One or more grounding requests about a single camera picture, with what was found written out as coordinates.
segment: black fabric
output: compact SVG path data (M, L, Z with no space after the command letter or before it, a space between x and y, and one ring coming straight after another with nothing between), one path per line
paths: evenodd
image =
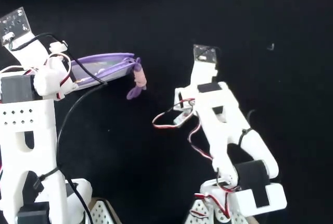
M193 193L215 173L188 144L192 119L158 130L152 118L186 86L193 44L218 46L224 80L275 156L287 209L267 223L330 222L333 0L0 0L0 15L24 6L35 34L53 32L76 57L133 52L147 91L132 101L128 76L86 98L60 145L64 170L86 178L127 223L180 223ZM17 62L0 48L1 68ZM84 91L56 103L57 125ZM202 132L195 142L207 146ZM229 147L234 163L249 156Z
M266 186L270 184L270 179L263 161L252 160L246 163L236 164L238 173L238 185L242 190L251 189L257 208L270 204L266 192Z
M213 111L216 115L218 114L222 114L223 113L223 106L219 106L219 107L214 107Z
M199 84L198 85L198 91L200 93L211 92L211 91L216 91L216 90L221 90L221 87L216 82L211 82L211 83L205 83L205 84Z

